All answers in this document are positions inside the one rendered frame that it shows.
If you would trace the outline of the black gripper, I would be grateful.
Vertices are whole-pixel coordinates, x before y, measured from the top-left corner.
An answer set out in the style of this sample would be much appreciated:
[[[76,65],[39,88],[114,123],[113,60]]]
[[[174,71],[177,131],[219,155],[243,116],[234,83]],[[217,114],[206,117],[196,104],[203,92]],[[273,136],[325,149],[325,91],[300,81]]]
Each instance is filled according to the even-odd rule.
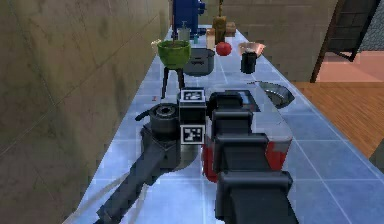
[[[173,171],[181,161],[178,106],[160,103],[137,115],[135,120],[140,121],[146,116],[150,121],[140,131],[142,153],[127,177],[121,184],[119,180],[92,181],[79,206],[62,224],[119,224],[134,203],[128,212],[128,224],[135,224],[148,185]]]

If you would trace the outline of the green plant pot black stand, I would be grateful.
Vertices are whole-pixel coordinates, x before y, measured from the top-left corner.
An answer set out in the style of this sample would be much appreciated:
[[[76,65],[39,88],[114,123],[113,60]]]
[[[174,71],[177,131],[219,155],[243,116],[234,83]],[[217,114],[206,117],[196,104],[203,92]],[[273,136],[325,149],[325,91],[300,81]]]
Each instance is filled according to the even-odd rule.
[[[164,77],[161,98],[165,98],[169,71],[177,73],[179,89],[185,87],[183,68],[191,56],[191,45],[184,40],[165,40],[157,44],[158,55],[164,65]]]

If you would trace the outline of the dark grey pot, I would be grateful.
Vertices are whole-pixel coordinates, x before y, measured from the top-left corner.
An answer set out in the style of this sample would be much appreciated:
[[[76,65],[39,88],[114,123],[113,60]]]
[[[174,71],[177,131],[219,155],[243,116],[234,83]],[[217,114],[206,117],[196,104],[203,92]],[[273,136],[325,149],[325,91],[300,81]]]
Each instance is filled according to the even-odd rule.
[[[207,48],[192,48],[188,63],[183,71],[186,75],[202,77],[209,75],[214,69],[215,52]]]

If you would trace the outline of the red and silver toaster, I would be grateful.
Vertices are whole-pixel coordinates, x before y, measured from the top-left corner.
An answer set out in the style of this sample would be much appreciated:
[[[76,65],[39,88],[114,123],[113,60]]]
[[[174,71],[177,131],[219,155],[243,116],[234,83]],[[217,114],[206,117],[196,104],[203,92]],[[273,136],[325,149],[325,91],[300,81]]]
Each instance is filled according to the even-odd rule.
[[[268,94],[218,88],[207,102],[207,134],[202,146],[203,174],[216,182],[223,171],[279,171],[292,131]]]

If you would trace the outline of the clear soap dispenser bottle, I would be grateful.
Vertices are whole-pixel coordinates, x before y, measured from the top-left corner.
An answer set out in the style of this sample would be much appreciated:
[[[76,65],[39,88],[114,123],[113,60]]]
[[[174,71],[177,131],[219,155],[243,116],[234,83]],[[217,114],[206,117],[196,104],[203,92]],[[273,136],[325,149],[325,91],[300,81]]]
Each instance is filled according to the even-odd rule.
[[[177,29],[178,39],[182,41],[190,40],[191,29],[186,26],[186,21],[182,22],[182,26]]]

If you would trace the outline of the red tomato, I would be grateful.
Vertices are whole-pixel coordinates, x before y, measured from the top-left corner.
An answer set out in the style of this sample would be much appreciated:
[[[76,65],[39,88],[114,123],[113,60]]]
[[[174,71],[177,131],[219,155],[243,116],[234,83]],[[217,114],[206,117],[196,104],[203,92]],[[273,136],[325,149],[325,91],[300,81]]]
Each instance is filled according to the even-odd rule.
[[[216,45],[216,52],[219,56],[228,56],[232,51],[232,47],[227,42],[219,42]]]

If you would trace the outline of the beige shaker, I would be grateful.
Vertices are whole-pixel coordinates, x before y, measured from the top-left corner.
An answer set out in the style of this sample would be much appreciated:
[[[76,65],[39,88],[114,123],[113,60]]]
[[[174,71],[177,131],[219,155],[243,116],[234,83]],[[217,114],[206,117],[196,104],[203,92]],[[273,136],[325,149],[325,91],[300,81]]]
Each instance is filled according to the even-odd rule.
[[[215,49],[215,29],[214,28],[206,29],[206,48],[210,50]]]

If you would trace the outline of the black mug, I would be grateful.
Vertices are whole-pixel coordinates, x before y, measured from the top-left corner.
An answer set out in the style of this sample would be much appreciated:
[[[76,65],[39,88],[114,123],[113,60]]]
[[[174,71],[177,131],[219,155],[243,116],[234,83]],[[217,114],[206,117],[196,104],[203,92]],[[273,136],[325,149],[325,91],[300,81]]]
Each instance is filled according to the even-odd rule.
[[[255,72],[257,54],[255,52],[244,52],[241,59],[241,71],[245,74]]]

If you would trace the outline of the grey metal bowl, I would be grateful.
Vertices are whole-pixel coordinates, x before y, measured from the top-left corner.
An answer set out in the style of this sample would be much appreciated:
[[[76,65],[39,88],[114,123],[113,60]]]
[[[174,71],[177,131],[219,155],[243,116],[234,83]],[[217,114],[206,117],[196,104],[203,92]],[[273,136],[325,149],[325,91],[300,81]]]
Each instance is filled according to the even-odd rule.
[[[277,109],[282,109],[295,100],[295,96],[285,86],[270,82],[260,82],[259,86],[264,90]]]

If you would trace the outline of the blue coffee machine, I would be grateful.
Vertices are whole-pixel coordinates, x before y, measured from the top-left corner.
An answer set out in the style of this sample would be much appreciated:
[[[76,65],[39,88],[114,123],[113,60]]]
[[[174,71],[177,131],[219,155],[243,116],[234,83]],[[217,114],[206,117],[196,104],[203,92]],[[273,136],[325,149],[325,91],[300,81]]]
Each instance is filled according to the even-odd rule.
[[[173,18],[175,29],[185,25],[190,29],[190,37],[195,34],[202,36],[205,28],[199,28],[199,16],[204,14],[206,4],[201,0],[173,0]]]

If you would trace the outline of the brown bottle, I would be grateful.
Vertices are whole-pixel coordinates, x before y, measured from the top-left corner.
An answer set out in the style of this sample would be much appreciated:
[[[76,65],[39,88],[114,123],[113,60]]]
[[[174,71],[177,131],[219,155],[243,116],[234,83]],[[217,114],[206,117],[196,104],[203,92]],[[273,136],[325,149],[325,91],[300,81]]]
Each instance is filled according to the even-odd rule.
[[[223,0],[219,0],[218,15],[213,18],[212,28],[215,30],[215,44],[225,41],[226,17],[223,13]]]

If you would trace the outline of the copper bowl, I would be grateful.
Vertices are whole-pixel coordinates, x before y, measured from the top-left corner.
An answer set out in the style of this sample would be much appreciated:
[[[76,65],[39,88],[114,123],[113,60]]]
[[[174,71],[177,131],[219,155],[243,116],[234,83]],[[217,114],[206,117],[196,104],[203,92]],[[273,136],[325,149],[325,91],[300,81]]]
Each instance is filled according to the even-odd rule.
[[[238,45],[240,55],[243,53],[255,53],[258,57],[260,57],[265,48],[266,46],[264,44],[256,42],[242,42]]]

